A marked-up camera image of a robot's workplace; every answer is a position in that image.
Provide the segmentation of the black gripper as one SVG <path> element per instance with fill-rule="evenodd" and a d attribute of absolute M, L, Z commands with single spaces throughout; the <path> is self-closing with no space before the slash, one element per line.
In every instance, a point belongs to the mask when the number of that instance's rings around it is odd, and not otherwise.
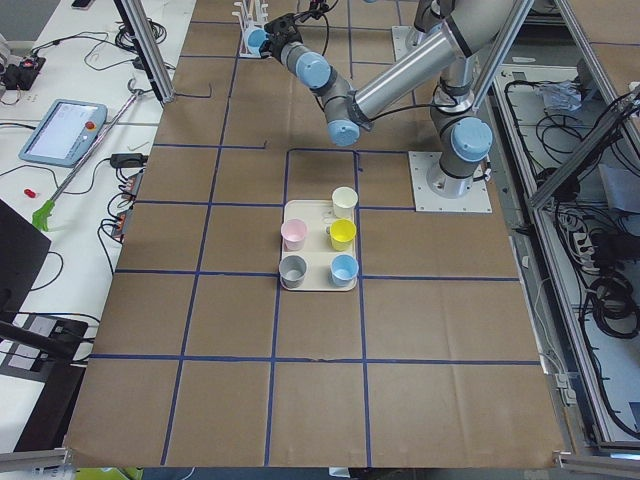
<path fill-rule="evenodd" d="M 263 52 L 271 56 L 280 56 L 283 48 L 290 43 L 302 42 L 294 14 L 285 14 L 268 22 L 264 30 L 267 39 L 263 44 Z"/>

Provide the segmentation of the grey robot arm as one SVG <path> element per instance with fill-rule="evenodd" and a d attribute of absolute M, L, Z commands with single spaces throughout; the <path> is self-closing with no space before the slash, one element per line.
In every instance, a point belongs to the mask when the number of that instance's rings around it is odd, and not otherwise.
<path fill-rule="evenodd" d="M 413 26 L 406 38 L 407 46 L 418 46 L 440 28 L 441 22 L 452 12 L 454 6 L 455 2 L 451 0 L 419 0 Z"/>
<path fill-rule="evenodd" d="M 355 144 L 362 131 L 390 114 L 390 105 L 424 84 L 438 79 L 428 103 L 439 131 L 442 153 L 426 175 L 437 195 L 465 196 L 478 165 L 487 157 L 493 133 L 471 115 L 495 68 L 488 64 L 480 82 L 473 80 L 474 56 L 493 44 L 493 58 L 506 53 L 506 34 L 518 30 L 527 1 L 421 1 L 406 40 L 406 54 L 359 90 L 354 89 L 328 60 L 303 43 L 297 21 L 327 12 L 327 7 L 287 13 L 267 23 L 253 41 L 262 56 L 278 60 L 319 99 L 332 142 Z"/>

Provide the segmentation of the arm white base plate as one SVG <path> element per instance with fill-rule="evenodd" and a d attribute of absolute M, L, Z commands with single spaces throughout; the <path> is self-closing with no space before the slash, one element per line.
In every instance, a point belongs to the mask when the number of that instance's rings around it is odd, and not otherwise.
<path fill-rule="evenodd" d="M 415 50 L 429 35 L 440 30 L 440 26 L 433 26 L 427 32 L 416 30 L 413 26 L 393 26 L 391 28 L 394 48 L 394 60 L 398 62 L 404 56 Z"/>
<path fill-rule="evenodd" d="M 409 171 L 418 213 L 491 214 L 487 183 L 478 166 L 466 179 L 447 176 L 440 152 L 409 151 Z"/>

